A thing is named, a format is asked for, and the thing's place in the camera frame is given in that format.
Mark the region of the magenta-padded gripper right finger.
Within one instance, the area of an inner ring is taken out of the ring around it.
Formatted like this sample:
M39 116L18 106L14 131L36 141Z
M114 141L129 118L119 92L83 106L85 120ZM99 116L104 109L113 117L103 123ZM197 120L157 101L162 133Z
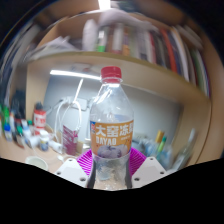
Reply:
M130 151L127 168L128 189L141 188L167 175L155 157L146 157L135 148Z

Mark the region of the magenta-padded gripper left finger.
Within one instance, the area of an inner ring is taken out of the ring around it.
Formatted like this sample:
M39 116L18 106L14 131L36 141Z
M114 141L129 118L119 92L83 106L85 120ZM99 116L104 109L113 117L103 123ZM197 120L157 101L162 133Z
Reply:
M92 152L90 150L77 158L73 156L59 156L58 159L62 161L62 165L55 171L55 175L78 186L93 188L95 174Z

